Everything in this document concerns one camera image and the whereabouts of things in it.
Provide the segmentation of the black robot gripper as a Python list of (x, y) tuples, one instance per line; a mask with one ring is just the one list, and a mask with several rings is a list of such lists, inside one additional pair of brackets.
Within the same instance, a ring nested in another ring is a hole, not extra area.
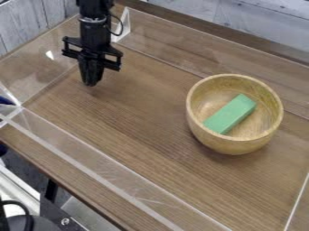
[(111, 20), (79, 18), (80, 36), (63, 37), (63, 55), (79, 61), (80, 77), (85, 86), (95, 86), (104, 69), (120, 70), (123, 53), (111, 45)]

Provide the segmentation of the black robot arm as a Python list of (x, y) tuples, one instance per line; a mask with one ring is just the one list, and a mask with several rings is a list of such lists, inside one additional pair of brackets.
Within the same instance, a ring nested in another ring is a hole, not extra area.
[(120, 70), (123, 52), (111, 45), (114, 0), (76, 0), (80, 9), (80, 36), (63, 37), (64, 56), (79, 63), (80, 78), (85, 86), (93, 87), (101, 80), (104, 69)]

